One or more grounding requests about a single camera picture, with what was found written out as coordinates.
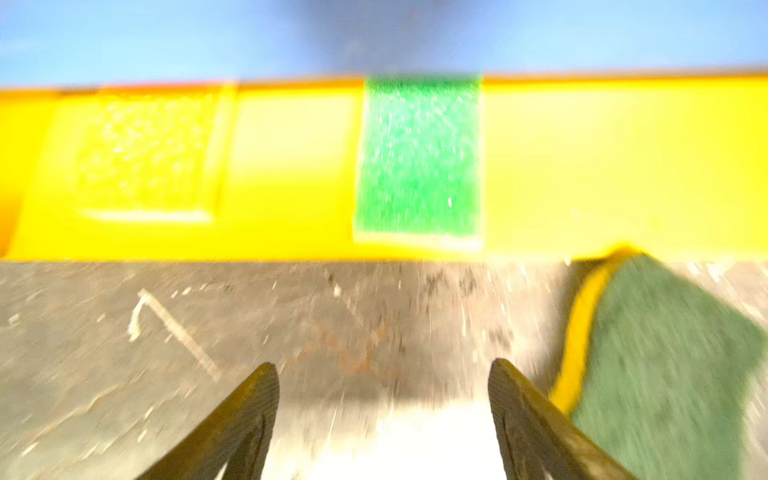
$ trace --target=green sponge texture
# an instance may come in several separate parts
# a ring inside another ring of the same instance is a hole
[[[478,234],[479,95],[477,78],[366,81],[356,231]]]
[[[764,332],[650,257],[628,260],[594,318],[571,419],[638,478],[740,478]]]

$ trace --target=scratched metal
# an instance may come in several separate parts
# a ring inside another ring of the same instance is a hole
[[[281,399],[264,478],[503,478],[490,362],[547,389],[589,268],[0,263],[0,478],[134,478],[265,361]],[[762,265],[674,268],[764,324]],[[147,306],[129,341],[142,288],[218,382]],[[767,375],[755,392],[750,479],[768,472]]]

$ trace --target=scratch mark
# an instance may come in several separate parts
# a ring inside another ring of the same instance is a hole
[[[422,266],[416,271],[416,311],[421,312],[422,308]]]
[[[749,303],[742,302],[741,306],[744,307],[747,313],[749,313],[751,316],[754,316],[755,318],[765,320],[765,317],[763,317],[763,314],[754,306],[751,306]]]
[[[328,448],[328,445],[331,443],[331,433],[333,433],[333,424],[336,422],[336,413],[339,412],[339,407],[344,403],[344,394],[346,391],[341,392],[341,401],[339,402],[339,405],[336,406],[336,410],[333,411],[333,418],[331,419],[331,428],[328,429],[328,438],[326,439],[326,448]]]
[[[128,335],[130,335],[131,338],[128,339],[128,342],[135,342],[136,339],[139,338],[139,335],[141,335],[141,328],[139,328],[139,313],[141,312],[141,307],[144,306],[146,302],[147,299],[140,296],[139,303],[136,304],[134,310],[131,312],[131,322],[128,324]]]
[[[725,259],[717,263],[709,263],[707,264],[707,272],[710,274],[712,280],[714,280],[715,283],[719,283],[720,279],[724,278],[725,274],[728,273],[728,270],[730,270],[735,264],[736,262],[731,259]]]
[[[134,383],[138,382],[139,379],[144,375],[144,373],[147,370],[144,369],[141,372],[139,372],[136,376],[134,376],[132,379],[128,380],[125,383],[118,383],[117,385],[113,385],[105,390],[102,390],[99,392],[87,405],[79,406],[76,409],[69,412],[67,415],[64,415],[58,420],[55,420],[51,423],[48,423],[45,427],[43,427],[40,432],[38,432],[35,437],[32,438],[31,442],[35,443],[37,442],[43,435],[46,435],[53,430],[56,430],[62,423],[66,422],[69,419],[73,419],[74,417],[85,415],[86,413],[90,412],[91,409],[99,403],[105,396],[108,396],[109,394],[116,392],[119,389],[126,388],[128,386],[133,385]]]
[[[762,442],[760,442],[758,439],[756,439],[754,434],[750,435],[750,441],[752,442],[752,445],[757,447],[757,451],[759,453],[762,453],[763,456],[768,456],[768,452],[766,452],[766,449],[763,448]]]
[[[85,298],[85,299],[80,300],[79,302],[77,302],[77,305],[82,305],[83,303],[88,303],[91,300],[93,300],[94,298],[96,298],[97,295],[98,295],[97,293],[94,293],[93,295],[88,296],[88,298]]]
[[[219,470],[219,473],[217,473],[216,478],[214,480],[221,480],[224,478],[224,472],[227,470],[227,465],[229,465],[229,462],[222,465],[221,470]]]
[[[333,278],[333,275],[328,270],[324,270],[323,273],[325,273],[325,276],[328,279],[328,284],[333,287],[333,296],[340,299],[342,303],[344,303],[346,309],[349,311],[349,313],[352,314],[352,317],[359,325],[363,325],[362,318],[360,318],[360,315],[358,315],[357,309],[353,305],[352,299],[349,298],[349,295],[344,293],[344,290],[341,288],[341,285],[339,285],[339,282]]]
[[[533,315],[533,324],[536,326],[536,334],[538,335],[538,338],[543,339],[544,337],[541,336],[541,330],[538,329],[538,316]]]
[[[42,290],[38,290],[37,292],[34,292],[32,295],[27,297],[27,302],[31,302],[32,300],[36,299],[40,294],[43,293]]]
[[[90,457],[90,456],[91,456],[91,455],[93,455],[93,454],[95,454],[95,455],[103,455],[103,454],[104,454],[104,453],[105,453],[105,452],[106,452],[106,451],[107,451],[107,450],[108,450],[108,449],[109,449],[111,446],[113,446],[115,443],[117,443],[117,442],[118,442],[118,440],[122,439],[122,438],[123,438],[123,437],[125,437],[125,436],[126,436],[128,433],[130,433],[130,432],[131,432],[131,431],[132,431],[132,430],[133,430],[133,429],[136,427],[136,425],[138,425],[140,422],[143,422],[144,420],[146,420],[146,419],[149,417],[149,415],[150,415],[150,414],[151,414],[151,413],[152,413],[152,412],[153,412],[155,409],[159,408],[160,406],[162,406],[162,405],[163,405],[163,404],[165,404],[166,402],[169,402],[169,401],[171,401],[172,399],[174,399],[174,398],[176,398],[177,396],[179,396],[179,395],[181,394],[181,392],[182,392],[182,390],[183,390],[183,389],[184,389],[184,387],[179,387],[178,389],[176,389],[176,391],[172,392],[172,393],[171,393],[170,395],[168,395],[168,396],[165,396],[165,397],[164,397],[164,398],[162,398],[160,401],[158,401],[157,403],[155,403],[154,405],[152,405],[152,406],[151,406],[151,407],[150,407],[150,408],[147,410],[147,412],[146,412],[146,413],[144,413],[144,417],[143,417],[142,419],[137,419],[136,421],[132,422],[132,423],[131,423],[131,424],[130,424],[130,425],[129,425],[129,426],[128,426],[128,427],[127,427],[125,430],[123,430],[123,432],[121,432],[121,433],[118,433],[118,434],[117,434],[117,436],[115,436],[115,437],[114,437],[114,438],[113,438],[111,441],[109,441],[109,442],[106,442],[106,443],[104,443],[103,445],[99,445],[99,443],[96,443],[96,444],[95,444],[94,446],[92,446],[92,447],[91,447],[91,448],[90,448],[90,449],[89,449],[89,450],[88,450],[86,453],[84,453],[84,454],[82,454],[82,455],[78,456],[78,457],[77,457],[77,458],[76,458],[76,459],[75,459],[73,462],[69,462],[69,463],[66,463],[66,464],[63,464],[63,465],[62,465],[62,464],[56,465],[56,466],[55,466],[54,468],[52,468],[51,470],[64,471],[64,470],[66,470],[67,468],[71,468],[73,465],[75,465],[75,464],[77,464],[77,463],[79,463],[79,462],[82,462],[82,461],[86,460],[88,457]],[[141,441],[141,440],[144,438],[144,436],[145,436],[146,434],[147,434],[147,430],[146,430],[146,429],[144,429],[144,431],[143,431],[143,432],[142,432],[142,433],[139,435],[138,441],[140,442],[140,441]]]
[[[507,310],[506,308],[504,308],[504,317],[507,319],[507,326],[509,327],[509,329],[511,329],[512,328],[512,319],[509,317],[509,310]]]
[[[22,457],[23,457],[23,456],[26,456],[26,455],[27,455],[29,452],[31,452],[32,450],[34,450],[36,446],[38,446],[38,443],[37,443],[37,442],[35,442],[35,443],[32,443],[32,444],[31,444],[29,447],[27,447],[26,449],[24,449],[24,451],[22,452]]]
[[[126,283],[128,280],[134,278],[136,276],[136,273],[131,273],[128,276],[126,276],[124,279],[120,280],[117,285],[114,286],[114,289],[117,290],[120,285],[123,283]]]
[[[199,346],[197,345],[197,342],[194,341],[194,339],[190,336],[189,333],[182,327],[182,325],[176,321],[173,315],[170,314],[168,310],[163,306],[162,303],[160,303],[159,300],[157,300],[154,295],[149,293],[146,289],[139,290],[138,293],[139,296],[139,303],[134,308],[134,314],[131,316],[131,324],[128,326],[128,332],[131,334],[131,341],[133,341],[134,333],[136,333],[136,337],[138,337],[139,333],[141,332],[139,330],[139,310],[141,310],[141,306],[145,303],[147,306],[149,306],[155,314],[160,317],[160,320],[163,321],[163,324],[165,325],[165,328],[168,330],[168,332],[174,336],[176,340],[181,343],[181,345],[186,348],[189,353],[191,353],[196,359],[197,362],[205,369],[206,372],[211,376],[212,379],[214,379],[214,382],[218,382],[219,378],[221,378],[221,370],[216,365],[216,363],[208,356],[207,353]]]

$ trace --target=yellow foam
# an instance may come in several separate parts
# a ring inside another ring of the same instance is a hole
[[[611,255],[605,263],[587,276],[576,294],[571,314],[568,317],[560,373],[549,392],[550,401],[564,415],[570,415],[581,398],[581,388],[584,385],[584,374],[587,368],[592,321],[600,297],[616,269],[633,255],[637,255],[637,251],[629,248],[619,250]]]

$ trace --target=textured yellow panel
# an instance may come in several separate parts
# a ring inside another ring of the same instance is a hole
[[[77,159],[80,206],[106,211],[199,209],[216,95],[99,97]]]

